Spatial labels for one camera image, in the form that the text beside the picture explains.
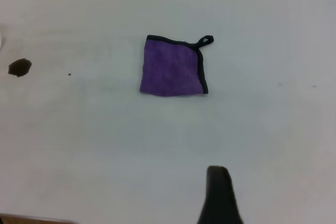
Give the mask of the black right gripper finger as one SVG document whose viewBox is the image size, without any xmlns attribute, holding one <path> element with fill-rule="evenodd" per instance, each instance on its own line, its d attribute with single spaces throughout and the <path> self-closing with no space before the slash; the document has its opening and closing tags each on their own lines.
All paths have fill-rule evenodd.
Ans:
<svg viewBox="0 0 336 224">
<path fill-rule="evenodd" d="M 209 166 L 206 174 L 206 194 L 198 223 L 243 224 L 227 168 Z"/>
</svg>

